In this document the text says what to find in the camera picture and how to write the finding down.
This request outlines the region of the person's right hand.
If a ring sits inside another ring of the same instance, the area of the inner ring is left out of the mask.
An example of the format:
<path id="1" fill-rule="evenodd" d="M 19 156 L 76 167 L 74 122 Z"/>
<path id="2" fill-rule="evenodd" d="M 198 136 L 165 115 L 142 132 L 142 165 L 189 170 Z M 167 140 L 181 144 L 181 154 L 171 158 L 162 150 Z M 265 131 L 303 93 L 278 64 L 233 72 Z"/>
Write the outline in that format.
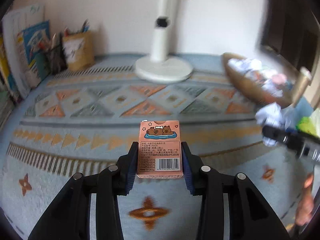
<path id="1" fill-rule="evenodd" d="M 295 216 L 295 224 L 303 226 L 312 219 L 314 207 L 312 196 L 313 174 L 309 174 L 303 185 L 302 198 L 298 204 Z"/>

